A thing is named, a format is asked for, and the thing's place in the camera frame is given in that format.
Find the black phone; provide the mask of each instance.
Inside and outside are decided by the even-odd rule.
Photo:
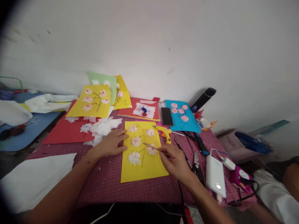
[[[162,107],[161,113],[162,113],[163,125],[164,126],[173,126],[173,120],[172,120],[170,108]]]

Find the white cup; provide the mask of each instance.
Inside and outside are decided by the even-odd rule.
[[[198,125],[199,125],[201,130],[211,127],[210,122],[207,119],[204,119],[204,118],[201,118],[199,120]]]

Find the glue gun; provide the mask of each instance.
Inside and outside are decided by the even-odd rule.
[[[166,137],[166,143],[171,144],[171,140],[169,137],[169,134],[171,134],[171,129],[167,129],[161,126],[153,126],[153,127],[155,127],[158,131],[163,132]]]

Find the white power bank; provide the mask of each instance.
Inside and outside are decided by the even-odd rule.
[[[210,155],[206,157],[206,185],[221,197],[226,198],[223,164]]]

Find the black thermos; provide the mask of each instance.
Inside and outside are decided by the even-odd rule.
[[[192,105],[191,111],[196,113],[209,99],[211,99],[212,96],[214,96],[215,93],[216,89],[211,87],[208,88]]]

